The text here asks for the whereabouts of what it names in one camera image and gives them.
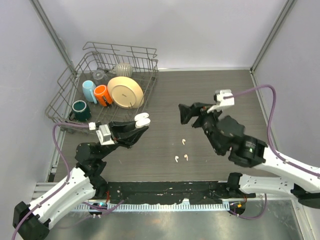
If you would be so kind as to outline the white earbud charging case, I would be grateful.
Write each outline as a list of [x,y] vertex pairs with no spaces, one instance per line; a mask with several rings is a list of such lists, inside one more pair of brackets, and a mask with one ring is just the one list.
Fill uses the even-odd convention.
[[149,116],[150,115],[147,112],[142,112],[137,114],[134,117],[135,127],[138,129],[138,128],[149,126],[151,123]]

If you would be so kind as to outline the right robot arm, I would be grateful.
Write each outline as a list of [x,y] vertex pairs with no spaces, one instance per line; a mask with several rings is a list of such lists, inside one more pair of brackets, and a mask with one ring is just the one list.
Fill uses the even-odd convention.
[[196,117],[193,128],[202,128],[214,152],[218,156],[230,153],[228,160],[243,168],[254,168],[273,173],[275,177],[256,177],[231,173],[226,193],[233,198],[240,194],[266,193],[297,199],[304,206],[320,207],[320,169],[305,164],[277,151],[270,145],[245,134],[245,126],[229,115],[222,114],[216,105],[213,110],[206,103],[195,102],[191,106],[179,104],[180,122],[187,124]]

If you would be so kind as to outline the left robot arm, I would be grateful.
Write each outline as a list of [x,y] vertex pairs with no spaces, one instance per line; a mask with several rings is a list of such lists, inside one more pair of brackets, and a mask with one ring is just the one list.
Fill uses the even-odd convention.
[[131,148],[150,123],[145,112],[128,122],[64,123],[95,131],[98,142],[80,143],[76,149],[77,164],[74,168],[65,166],[67,175],[64,179],[30,203],[21,201],[15,206],[11,238],[20,235],[24,240],[44,240],[50,230],[79,204],[92,198],[102,199],[108,190],[108,182],[101,176],[106,166],[103,158],[118,147]]

